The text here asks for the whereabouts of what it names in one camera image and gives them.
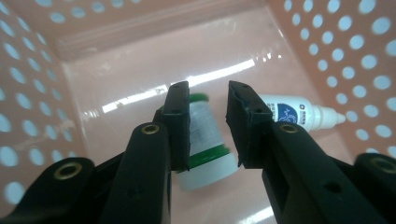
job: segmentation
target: bottle label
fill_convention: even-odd
[[[208,102],[190,103],[190,156],[224,144]]]
[[[277,105],[277,121],[285,121],[289,123],[297,123],[297,112],[293,107],[284,104]]]
[[[267,104],[268,108],[270,108],[270,110],[273,112],[273,120],[276,120],[276,110],[275,110],[275,104]]]
[[[300,123],[302,125],[305,125],[305,117],[306,117],[306,112],[305,112],[305,105],[300,105]]]

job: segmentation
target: bottle cap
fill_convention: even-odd
[[[315,120],[312,130],[317,129],[330,129],[336,124],[346,121],[346,117],[337,113],[333,108],[314,105]]]

